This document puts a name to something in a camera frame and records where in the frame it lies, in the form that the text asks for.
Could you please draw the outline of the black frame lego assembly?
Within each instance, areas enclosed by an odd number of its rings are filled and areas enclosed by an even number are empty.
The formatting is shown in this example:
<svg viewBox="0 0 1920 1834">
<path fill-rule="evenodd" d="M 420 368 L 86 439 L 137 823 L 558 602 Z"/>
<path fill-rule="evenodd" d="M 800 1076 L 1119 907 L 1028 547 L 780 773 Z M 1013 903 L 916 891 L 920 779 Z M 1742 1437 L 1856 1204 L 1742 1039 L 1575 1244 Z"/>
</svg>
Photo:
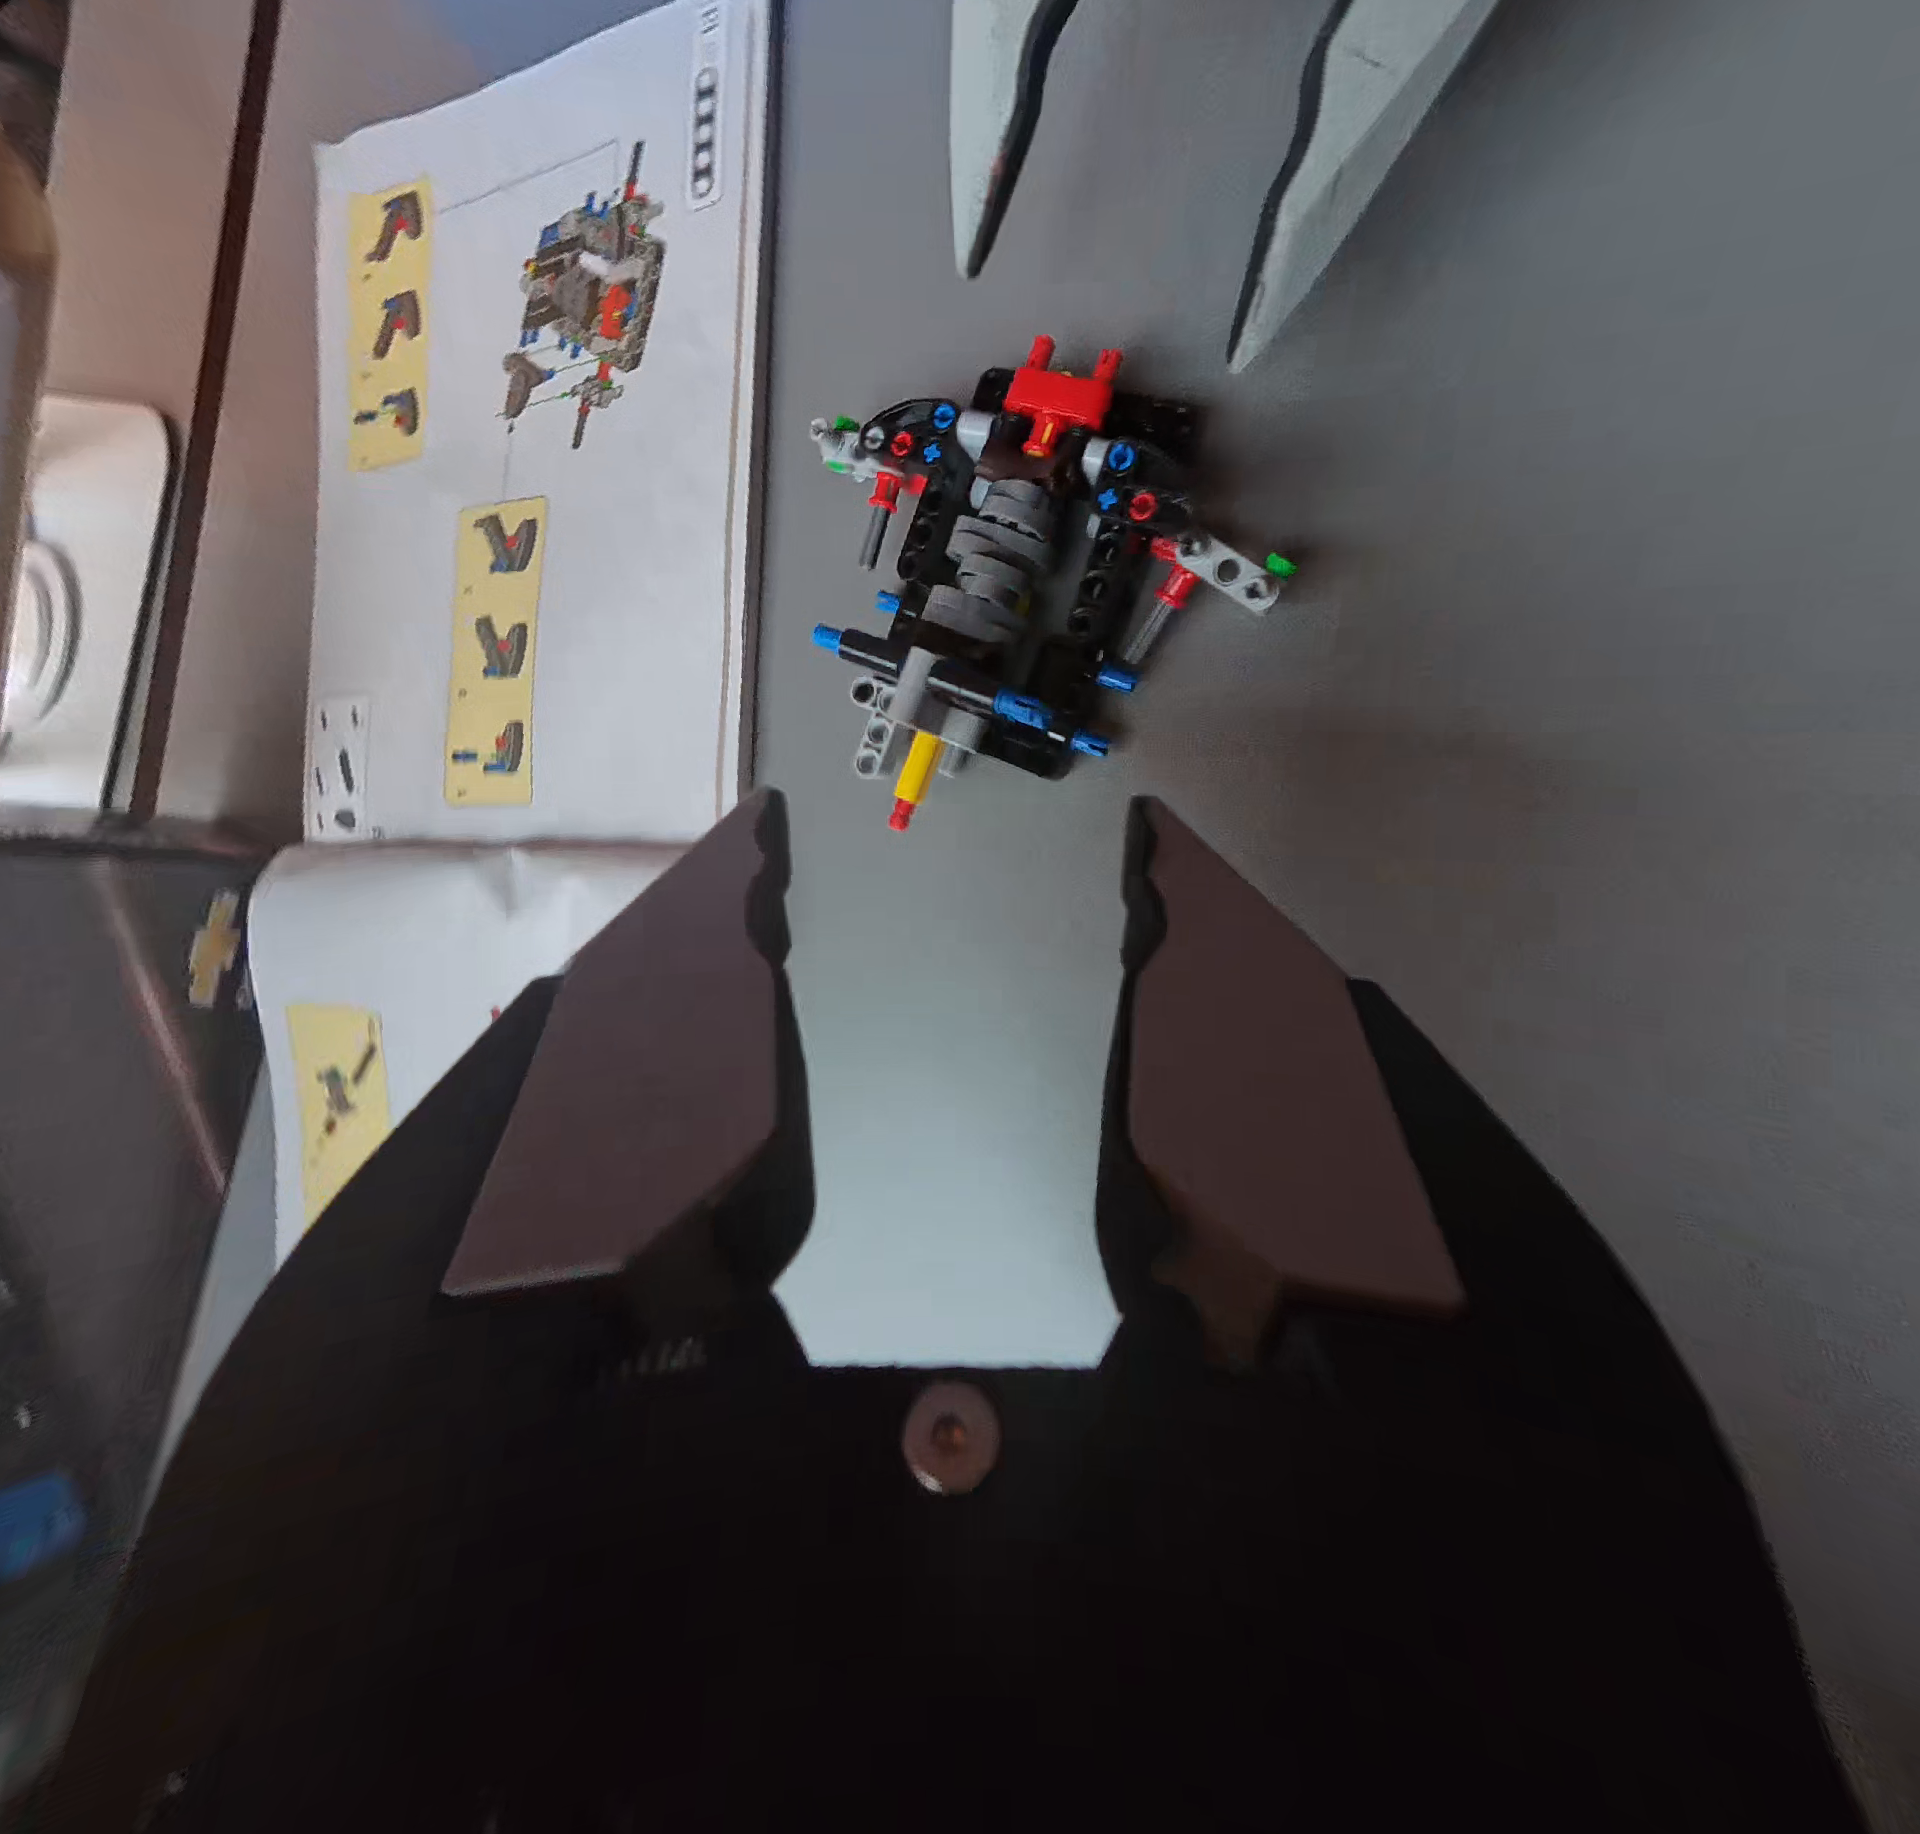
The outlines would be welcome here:
<svg viewBox="0 0 1920 1834">
<path fill-rule="evenodd" d="M 1302 573 L 1288 547 L 1245 549 L 1205 525 L 1193 500 L 1197 407 L 1125 380 L 1125 352 L 1087 364 L 1038 335 L 1014 364 L 981 372 L 967 400 L 924 396 L 865 417 L 810 425 L 824 466 L 863 488 L 857 553 L 877 575 L 896 539 L 893 584 L 875 596 L 883 624 L 818 624 L 812 644 L 851 667 L 861 730 L 853 771 L 887 791 L 887 828 L 902 838 L 936 781 L 995 764 L 1058 781 L 1115 746 L 1109 703 L 1136 695 L 1148 661 L 1188 608 L 1215 598 L 1262 620 Z M 1087 553 L 1087 504 L 1075 474 L 1093 437 L 1140 439 L 1188 480 L 1201 590 L 1166 626 L 1138 677 L 1099 669 L 1068 634 Z"/>
</svg>

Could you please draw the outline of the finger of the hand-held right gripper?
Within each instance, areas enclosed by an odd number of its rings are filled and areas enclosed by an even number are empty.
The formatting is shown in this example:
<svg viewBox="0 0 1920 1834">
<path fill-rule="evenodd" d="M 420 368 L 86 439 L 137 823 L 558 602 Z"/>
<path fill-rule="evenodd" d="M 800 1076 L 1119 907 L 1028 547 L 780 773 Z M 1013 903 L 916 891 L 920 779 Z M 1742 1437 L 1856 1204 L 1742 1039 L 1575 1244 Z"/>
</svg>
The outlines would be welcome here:
<svg viewBox="0 0 1920 1834">
<path fill-rule="evenodd" d="M 1278 337 L 1500 0 L 1331 0 L 1260 203 L 1227 344 L 1247 372 Z"/>
<path fill-rule="evenodd" d="M 952 250 L 961 279 L 977 279 L 993 254 L 1075 4 L 952 0 Z"/>
</svg>

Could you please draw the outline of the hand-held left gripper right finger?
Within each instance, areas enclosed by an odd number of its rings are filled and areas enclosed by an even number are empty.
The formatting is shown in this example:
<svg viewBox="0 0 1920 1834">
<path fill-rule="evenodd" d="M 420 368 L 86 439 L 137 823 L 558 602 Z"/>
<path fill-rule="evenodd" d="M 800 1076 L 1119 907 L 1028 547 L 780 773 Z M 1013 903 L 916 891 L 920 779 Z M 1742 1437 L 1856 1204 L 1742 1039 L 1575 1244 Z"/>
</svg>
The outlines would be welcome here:
<svg viewBox="0 0 1920 1834">
<path fill-rule="evenodd" d="M 1121 852 L 1101 1078 L 1117 1317 L 1229 1370 L 1296 1313 L 1441 1324 L 1457 1271 L 1351 982 L 1162 799 Z"/>
</svg>

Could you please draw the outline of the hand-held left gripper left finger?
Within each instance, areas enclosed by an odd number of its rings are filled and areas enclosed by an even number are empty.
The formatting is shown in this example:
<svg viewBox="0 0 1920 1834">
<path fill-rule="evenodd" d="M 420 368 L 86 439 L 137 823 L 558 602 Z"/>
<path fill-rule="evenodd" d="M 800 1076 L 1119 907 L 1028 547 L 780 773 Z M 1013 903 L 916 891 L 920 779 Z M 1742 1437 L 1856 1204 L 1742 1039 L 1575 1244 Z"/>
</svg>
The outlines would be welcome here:
<svg viewBox="0 0 1920 1834">
<path fill-rule="evenodd" d="M 814 1218 L 788 880 L 784 797 L 755 791 L 572 956 L 448 1297 L 773 1289 Z"/>
</svg>

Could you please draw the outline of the lego instruction booklet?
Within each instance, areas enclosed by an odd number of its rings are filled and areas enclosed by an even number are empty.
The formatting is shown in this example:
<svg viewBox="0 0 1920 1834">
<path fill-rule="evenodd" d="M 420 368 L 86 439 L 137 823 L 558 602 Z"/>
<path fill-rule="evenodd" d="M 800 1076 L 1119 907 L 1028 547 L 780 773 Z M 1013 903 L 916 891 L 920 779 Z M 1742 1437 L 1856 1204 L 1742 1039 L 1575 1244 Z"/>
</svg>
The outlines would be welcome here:
<svg viewBox="0 0 1920 1834">
<path fill-rule="evenodd" d="M 316 148 L 302 838 L 247 929 L 275 1263 L 747 785 L 774 2 Z"/>
</svg>

